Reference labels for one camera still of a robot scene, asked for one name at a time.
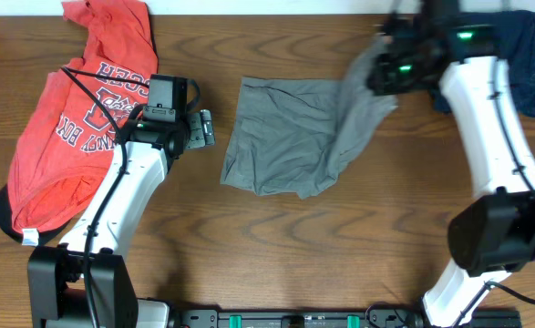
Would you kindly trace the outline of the grey shorts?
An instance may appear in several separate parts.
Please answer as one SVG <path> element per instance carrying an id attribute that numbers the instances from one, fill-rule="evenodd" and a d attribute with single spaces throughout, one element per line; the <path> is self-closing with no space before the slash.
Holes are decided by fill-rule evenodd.
<path id="1" fill-rule="evenodd" d="M 385 49 L 375 39 L 341 80 L 244 77 L 221 184 L 301 199 L 333 186 L 397 107 L 365 84 Z"/>

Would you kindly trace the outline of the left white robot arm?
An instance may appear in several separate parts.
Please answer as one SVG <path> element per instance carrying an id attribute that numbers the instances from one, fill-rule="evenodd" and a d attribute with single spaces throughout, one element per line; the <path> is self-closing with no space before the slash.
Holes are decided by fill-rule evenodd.
<path id="1" fill-rule="evenodd" d="M 131 240 L 155 189 L 176 158 L 172 139 L 186 134 L 187 149 L 215 142 L 211 113 L 177 122 L 144 117 L 125 126 L 129 140 L 114 157 L 87 210 L 56 247 L 36 247 L 27 264 L 35 327 L 173 327 L 170 305 L 140 299 L 125 263 Z"/>

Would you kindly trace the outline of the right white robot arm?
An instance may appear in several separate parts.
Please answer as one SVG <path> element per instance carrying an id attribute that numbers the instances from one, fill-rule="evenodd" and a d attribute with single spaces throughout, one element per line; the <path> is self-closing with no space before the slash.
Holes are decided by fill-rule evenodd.
<path id="1" fill-rule="evenodd" d="M 448 226 L 450 261 L 422 299 L 428 327 L 459 327 L 490 290 L 535 261 L 535 158 L 495 28 L 390 18 L 367 80 L 377 95 L 437 87 L 457 122 L 474 201 Z"/>

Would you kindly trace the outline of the folded navy garment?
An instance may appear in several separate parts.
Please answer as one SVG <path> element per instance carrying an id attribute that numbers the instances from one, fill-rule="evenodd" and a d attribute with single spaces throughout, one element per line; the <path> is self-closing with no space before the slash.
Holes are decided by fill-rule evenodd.
<path id="1" fill-rule="evenodd" d="M 462 14 L 470 25 L 492 25 L 500 53 L 509 63 L 509 83 L 515 108 L 535 118 L 535 12 L 527 10 Z"/>

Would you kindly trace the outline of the red printed t-shirt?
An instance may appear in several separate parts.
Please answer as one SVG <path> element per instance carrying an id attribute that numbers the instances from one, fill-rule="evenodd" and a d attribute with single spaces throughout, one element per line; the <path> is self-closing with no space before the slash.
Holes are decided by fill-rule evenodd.
<path id="1" fill-rule="evenodd" d="M 36 110 L 17 141 L 7 189 L 17 232 L 51 231 L 84 210 L 115 148 L 113 123 L 148 98 L 158 58 L 141 1 L 63 4 L 64 17 L 88 30 L 81 57 L 48 75 Z"/>

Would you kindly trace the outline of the black garment under t-shirt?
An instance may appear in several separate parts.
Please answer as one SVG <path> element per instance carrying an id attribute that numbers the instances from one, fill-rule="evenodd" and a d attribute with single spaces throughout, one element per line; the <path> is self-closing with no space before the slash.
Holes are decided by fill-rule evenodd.
<path id="1" fill-rule="evenodd" d="M 68 223 L 64 223 L 57 229 L 39 232 L 37 239 L 25 240 L 24 235 L 14 230 L 12 227 L 12 210 L 9 203 L 7 186 L 4 185 L 4 187 L 0 189 L 0 230 L 13 241 L 19 242 L 25 246 L 45 246 L 62 232 L 67 225 Z"/>

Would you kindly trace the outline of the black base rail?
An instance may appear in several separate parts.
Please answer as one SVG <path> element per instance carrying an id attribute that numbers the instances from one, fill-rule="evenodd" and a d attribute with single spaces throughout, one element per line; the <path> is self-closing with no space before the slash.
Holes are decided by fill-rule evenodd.
<path id="1" fill-rule="evenodd" d="M 419 328 L 429 323 L 420 313 L 380 308 L 366 312 L 276 313 L 190 310 L 175 316 L 179 328 Z"/>

